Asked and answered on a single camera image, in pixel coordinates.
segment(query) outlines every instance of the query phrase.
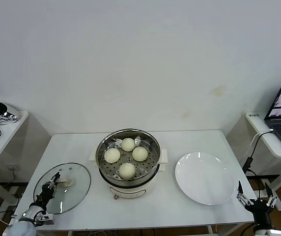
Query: glass lid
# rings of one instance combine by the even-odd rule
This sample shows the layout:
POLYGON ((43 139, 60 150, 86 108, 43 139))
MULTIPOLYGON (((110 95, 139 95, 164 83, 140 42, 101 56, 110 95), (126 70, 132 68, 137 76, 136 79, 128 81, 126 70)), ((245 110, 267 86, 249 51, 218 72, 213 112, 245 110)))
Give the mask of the glass lid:
POLYGON ((90 187, 90 174, 84 166, 77 163, 61 164, 50 169, 38 181, 33 192, 34 201, 37 199, 36 195, 41 193, 41 186, 57 172, 61 177, 57 180, 54 198, 47 205, 47 213, 50 214, 61 214, 76 207, 85 198, 90 187))

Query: steamed bun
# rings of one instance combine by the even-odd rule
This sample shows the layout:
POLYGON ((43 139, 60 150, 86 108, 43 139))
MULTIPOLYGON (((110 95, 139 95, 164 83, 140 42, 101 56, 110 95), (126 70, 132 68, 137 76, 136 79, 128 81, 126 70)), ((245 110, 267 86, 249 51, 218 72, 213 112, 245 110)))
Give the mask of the steamed bun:
POLYGON ((135 148, 135 141, 131 138, 123 139, 121 147, 124 151, 132 151, 135 148))
POLYGON ((124 163, 119 168, 119 175, 122 179, 130 179, 136 173, 135 166, 131 163, 124 163))
POLYGON ((137 147, 133 150, 132 156, 136 161, 144 161, 148 157, 148 152, 144 147, 137 147))
POLYGON ((116 148, 110 148, 105 152, 105 160, 108 163, 117 162, 120 159, 120 152, 116 148))

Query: white plate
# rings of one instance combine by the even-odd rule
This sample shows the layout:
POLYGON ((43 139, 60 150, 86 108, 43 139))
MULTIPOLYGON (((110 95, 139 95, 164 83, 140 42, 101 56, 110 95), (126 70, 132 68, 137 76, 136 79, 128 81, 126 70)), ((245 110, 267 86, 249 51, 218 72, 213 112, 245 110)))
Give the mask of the white plate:
POLYGON ((234 178, 226 164, 205 152, 181 157, 175 167, 175 178, 182 191, 205 205, 219 205, 231 198, 234 178))

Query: white table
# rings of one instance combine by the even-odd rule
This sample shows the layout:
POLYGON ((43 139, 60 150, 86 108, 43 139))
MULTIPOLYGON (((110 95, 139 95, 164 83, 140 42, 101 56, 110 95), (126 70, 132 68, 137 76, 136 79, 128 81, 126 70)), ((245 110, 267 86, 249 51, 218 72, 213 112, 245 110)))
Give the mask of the white table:
MULTIPOLYGON (((264 121, 266 112, 248 112, 245 116, 256 132, 269 129, 269 126, 264 121)), ((264 142, 273 156, 281 159, 281 141, 275 134, 265 134, 261 137, 261 140, 264 142)), ((272 168, 275 165, 277 165, 277 162, 272 163, 269 168, 272 168)), ((270 183, 267 179, 262 179, 262 182, 263 184, 267 183, 277 196, 276 191, 281 187, 281 172, 280 176, 272 183, 270 183)), ((267 197, 266 190, 261 190, 260 195, 261 197, 267 197)), ((276 208, 277 210, 281 210, 280 199, 276 202, 276 208)))
MULTIPOLYGON (((0 124, 0 130, 2 132, 2 135, 0 136, 0 154, 3 152, 4 148, 7 146, 9 141, 12 139, 17 130, 22 126, 22 124, 28 117, 27 111, 19 111, 19 113, 20 117, 15 123, 7 125, 0 124)), ((17 186, 13 186, 8 192, 0 185, 0 197, 4 199, 2 205, 0 206, 0 211, 6 210, 8 206, 16 205, 18 199, 15 198, 12 194, 15 194, 17 189, 17 186)))
POLYGON ((177 160, 186 153, 204 151, 224 160, 232 169, 237 183, 250 198, 255 194, 242 172, 223 133, 219 130, 151 132, 161 148, 168 150, 165 172, 157 173, 153 191, 137 199, 113 199, 113 193, 88 158, 107 134, 62 134, 52 136, 25 193, 15 211, 21 214, 33 202, 33 191, 38 180, 52 167, 76 162, 87 167, 91 186, 84 200, 72 210, 55 215, 54 225, 42 226, 42 231, 80 231, 105 229, 135 229, 158 227, 186 227, 230 224, 219 235, 228 235, 242 224, 253 221, 233 197, 218 206, 206 206, 189 199, 181 192, 174 179, 177 160))

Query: robotic arm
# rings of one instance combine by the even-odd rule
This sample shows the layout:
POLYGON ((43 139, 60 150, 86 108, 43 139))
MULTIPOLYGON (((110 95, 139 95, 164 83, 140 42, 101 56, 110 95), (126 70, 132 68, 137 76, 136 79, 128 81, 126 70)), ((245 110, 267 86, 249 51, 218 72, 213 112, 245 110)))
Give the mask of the robotic arm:
MULTIPOLYGON (((30 204, 29 209, 20 217, 16 217, 16 222, 8 226, 2 236, 36 236, 37 226, 52 225, 53 214, 47 214, 47 204, 54 196, 57 187, 57 180, 60 173, 57 172, 50 181, 41 188, 42 192, 37 195, 37 200, 30 204)), ((255 236, 281 236, 281 231, 276 230, 272 225, 269 213, 273 211, 277 197, 273 196, 272 190, 265 184, 268 200, 249 199, 243 192, 241 182, 239 182, 238 194, 236 198, 242 206, 254 216, 255 236)))
POLYGON ((37 200, 30 204, 29 209, 20 217, 16 217, 16 222, 8 226, 2 236, 36 236, 37 226, 52 225, 53 214, 47 214, 47 204, 54 196, 57 180, 61 177, 57 172, 50 181, 42 187, 42 192, 37 195, 37 200))
POLYGON ((273 196, 273 191, 265 184, 268 200, 249 199, 243 193, 241 182, 239 182, 237 199, 244 208, 254 216, 255 236, 281 236, 281 231, 276 230, 272 225, 269 213, 273 211, 277 197, 273 196))

